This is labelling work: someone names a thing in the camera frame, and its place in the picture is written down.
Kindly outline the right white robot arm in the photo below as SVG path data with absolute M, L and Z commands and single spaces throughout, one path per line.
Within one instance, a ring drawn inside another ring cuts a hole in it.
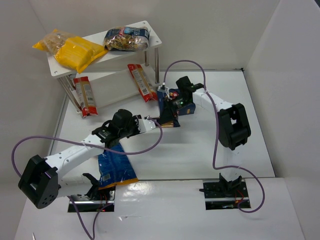
M 169 89 L 165 84 L 156 90 L 159 119 L 157 122 L 164 126 L 172 123 L 175 127 L 179 114 L 187 112 L 188 107 L 196 105 L 212 112 L 217 120 L 218 140 L 224 147 L 224 161 L 232 167 L 222 166 L 219 173 L 219 181 L 225 188 L 233 188 L 240 184 L 242 177 L 237 170 L 239 167 L 234 163 L 239 153 L 236 148 L 247 143 L 251 136 L 251 128 L 243 104 L 232 104 L 222 100 L 212 92 L 205 90 L 202 83 L 193 84 L 187 76 L 176 81 L 177 96 L 170 96 Z

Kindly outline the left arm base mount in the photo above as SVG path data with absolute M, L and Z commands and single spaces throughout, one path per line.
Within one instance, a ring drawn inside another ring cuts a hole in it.
M 84 194 L 73 194 L 74 201 L 80 213 L 89 212 L 114 212 L 116 187 L 99 189 L 100 182 L 90 173 L 83 173 L 84 180 L 88 180 L 90 188 Z

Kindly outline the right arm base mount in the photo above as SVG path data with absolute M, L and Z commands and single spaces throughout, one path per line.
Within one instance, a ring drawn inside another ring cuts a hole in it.
M 221 174 L 217 181 L 204 181 L 199 189 L 204 195 L 206 210 L 250 209 L 250 199 L 246 182 L 241 176 L 227 181 Z

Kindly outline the dark La Sicilia spaghetti pack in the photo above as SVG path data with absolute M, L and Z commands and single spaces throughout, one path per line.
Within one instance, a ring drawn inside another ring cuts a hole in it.
M 163 128 L 179 128 L 181 125 L 179 123 L 179 115 L 176 112 L 176 117 L 173 121 L 167 122 L 165 124 L 160 124 Z

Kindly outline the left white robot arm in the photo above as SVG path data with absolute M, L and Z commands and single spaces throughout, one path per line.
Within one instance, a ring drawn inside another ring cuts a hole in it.
M 80 179 L 70 181 L 63 177 L 90 158 L 102 154 L 106 148 L 111 149 L 121 139 L 144 133 L 148 123 L 140 115 L 118 110 L 111 120 L 93 130 L 79 145 L 47 157 L 31 157 L 18 183 L 19 189 L 37 209 L 47 207 L 62 196 L 79 194 L 94 199 L 99 181 L 90 173 L 83 173 Z

